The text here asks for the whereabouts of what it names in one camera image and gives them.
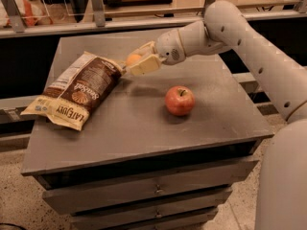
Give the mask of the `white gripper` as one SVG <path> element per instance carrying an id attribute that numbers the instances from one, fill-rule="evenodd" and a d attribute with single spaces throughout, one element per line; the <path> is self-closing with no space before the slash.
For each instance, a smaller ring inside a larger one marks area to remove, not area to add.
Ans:
<path id="1" fill-rule="evenodd" d="M 185 61 L 186 55 L 178 29 L 162 34 L 156 42 L 150 41 L 132 51 L 130 55 L 137 54 L 141 58 L 133 65 L 126 65 L 128 72 L 134 76 L 140 76 L 158 70 L 161 66 L 161 61 L 156 56 L 156 52 L 166 65 L 175 65 Z"/>

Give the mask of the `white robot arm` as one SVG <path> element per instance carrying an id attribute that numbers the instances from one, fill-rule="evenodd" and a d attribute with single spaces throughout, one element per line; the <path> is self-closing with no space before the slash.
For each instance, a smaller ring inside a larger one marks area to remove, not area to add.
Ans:
<path id="1" fill-rule="evenodd" d="M 307 69 L 248 24 L 228 1 L 216 1 L 202 20 L 162 34 L 132 53 L 133 75 L 175 65 L 193 55 L 234 51 L 287 122 L 262 159 L 255 230 L 307 230 Z"/>

